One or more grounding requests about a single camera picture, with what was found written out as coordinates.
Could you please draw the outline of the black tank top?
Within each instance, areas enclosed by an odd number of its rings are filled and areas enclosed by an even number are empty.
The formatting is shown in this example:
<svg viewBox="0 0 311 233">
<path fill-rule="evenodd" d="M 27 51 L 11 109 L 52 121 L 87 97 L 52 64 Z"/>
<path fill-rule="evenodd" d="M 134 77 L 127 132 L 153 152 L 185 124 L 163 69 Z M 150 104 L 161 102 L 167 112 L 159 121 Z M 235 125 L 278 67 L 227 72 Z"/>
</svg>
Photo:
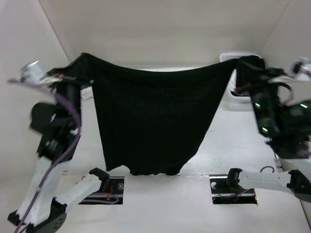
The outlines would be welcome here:
<svg viewBox="0 0 311 233">
<path fill-rule="evenodd" d="M 198 151 L 237 60 L 175 72 L 121 67 L 83 53 L 51 72 L 88 77 L 106 169 L 178 174 Z"/>
</svg>

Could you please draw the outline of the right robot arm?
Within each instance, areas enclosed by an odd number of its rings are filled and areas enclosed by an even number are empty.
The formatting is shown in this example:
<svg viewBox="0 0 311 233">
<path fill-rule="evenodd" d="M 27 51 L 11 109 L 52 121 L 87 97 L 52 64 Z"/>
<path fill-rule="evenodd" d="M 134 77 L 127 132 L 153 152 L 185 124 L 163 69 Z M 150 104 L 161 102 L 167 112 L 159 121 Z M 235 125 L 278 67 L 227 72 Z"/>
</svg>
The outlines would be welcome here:
<svg viewBox="0 0 311 233">
<path fill-rule="evenodd" d="M 295 169 L 280 173 L 251 172 L 231 168 L 226 188 L 231 192 L 259 188 L 294 195 L 305 202 L 311 200 L 311 153 L 305 142 L 311 134 L 311 101 L 289 105 L 294 98 L 291 87 L 284 79 L 307 82 L 311 79 L 311 61 L 296 61 L 289 73 L 283 69 L 266 70 L 247 64 L 254 76 L 249 83 L 235 92 L 250 96 L 258 132 L 268 139 L 266 144 Z"/>
</svg>

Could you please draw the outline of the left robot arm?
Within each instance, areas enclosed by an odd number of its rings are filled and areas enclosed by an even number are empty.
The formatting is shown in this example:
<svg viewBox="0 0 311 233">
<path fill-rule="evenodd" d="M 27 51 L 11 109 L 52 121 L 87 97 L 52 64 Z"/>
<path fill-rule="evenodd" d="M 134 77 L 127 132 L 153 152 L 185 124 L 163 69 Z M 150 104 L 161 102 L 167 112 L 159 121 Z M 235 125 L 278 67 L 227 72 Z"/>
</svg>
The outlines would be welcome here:
<svg viewBox="0 0 311 233">
<path fill-rule="evenodd" d="M 110 176 L 94 168 L 67 193 L 56 196 L 58 183 L 81 138 L 80 84 L 63 75 L 36 71 L 24 71 L 10 82 L 49 94 L 56 103 L 39 102 L 32 108 L 30 127 L 42 135 L 38 158 L 26 197 L 8 220 L 17 233 L 54 233 L 74 206 L 88 202 L 93 193 L 108 190 Z"/>
</svg>

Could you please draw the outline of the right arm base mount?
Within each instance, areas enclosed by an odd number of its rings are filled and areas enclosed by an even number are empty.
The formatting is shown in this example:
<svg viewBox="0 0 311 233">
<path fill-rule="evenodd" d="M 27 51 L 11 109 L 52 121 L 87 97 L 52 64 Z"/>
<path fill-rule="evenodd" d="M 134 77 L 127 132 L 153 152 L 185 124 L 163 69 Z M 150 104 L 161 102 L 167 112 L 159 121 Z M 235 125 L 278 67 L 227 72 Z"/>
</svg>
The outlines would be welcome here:
<svg viewBox="0 0 311 233">
<path fill-rule="evenodd" d="M 209 176 L 213 204 L 257 204 L 254 189 L 230 187 L 226 175 Z"/>
</svg>

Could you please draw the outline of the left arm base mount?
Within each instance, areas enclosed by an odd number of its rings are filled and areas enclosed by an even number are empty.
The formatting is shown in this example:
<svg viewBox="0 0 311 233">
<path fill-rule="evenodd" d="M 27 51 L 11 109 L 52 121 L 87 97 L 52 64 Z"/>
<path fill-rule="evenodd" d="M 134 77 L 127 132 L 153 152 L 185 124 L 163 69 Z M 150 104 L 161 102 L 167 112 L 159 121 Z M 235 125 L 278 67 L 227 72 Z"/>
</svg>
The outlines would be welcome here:
<svg viewBox="0 0 311 233">
<path fill-rule="evenodd" d="M 86 197 L 80 205 L 122 205 L 124 192 L 124 176 L 110 177 L 105 190 L 99 190 Z"/>
</svg>

